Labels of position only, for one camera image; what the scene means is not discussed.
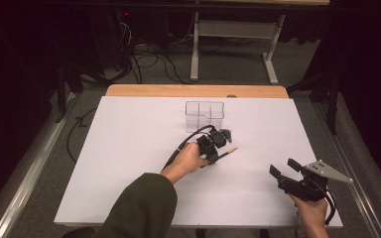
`mesh organizer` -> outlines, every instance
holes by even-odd
[[[187,101],[187,132],[212,125],[216,129],[222,127],[224,119],[224,103],[210,101]]]

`table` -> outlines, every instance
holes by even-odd
[[[224,97],[230,94],[237,98]],[[300,225],[293,203],[268,172],[274,164],[301,179],[286,166],[288,157],[302,165],[316,160],[296,106],[281,86],[241,85],[111,86],[94,116],[55,223],[101,225],[123,188],[143,172],[158,173],[188,135],[184,106],[196,99],[224,102],[223,126],[239,125],[228,128],[231,146],[239,149],[175,184],[179,201],[172,226]],[[330,227],[340,226],[336,213]]]
[[[199,2],[235,2],[235,3],[257,3],[257,4],[281,4],[281,5],[328,5],[329,0],[195,0]],[[254,38],[270,41],[267,53],[263,53],[263,62],[267,69],[268,78],[271,84],[278,84],[277,75],[274,71],[271,59],[283,28],[285,15],[280,15],[276,23],[258,22],[234,22],[234,21],[213,21],[200,20],[199,13],[194,13],[193,25],[193,51],[190,64],[190,80],[197,81],[199,69],[199,36],[212,37],[234,37],[234,38]]]

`pen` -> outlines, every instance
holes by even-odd
[[[235,150],[237,150],[237,148],[238,148],[238,147],[235,147],[235,148],[229,150],[228,152],[226,152],[226,153],[224,153],[224,154],[218,156],[218,159],[221,159],[221,158],[223,158],[223,157],[225,157],[225,156],[227,156],[227,155],[233,153]]]

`transparent divided box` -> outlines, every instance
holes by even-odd
[[[216,129],[222,127],[224,119],[224,103],[208,101],[188,101],[186,106],[187,132],[212,125]]]

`dark jacket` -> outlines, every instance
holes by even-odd
[[[94,238],[164,238],[177,203],[167,178],[143,174],[123,190]]]

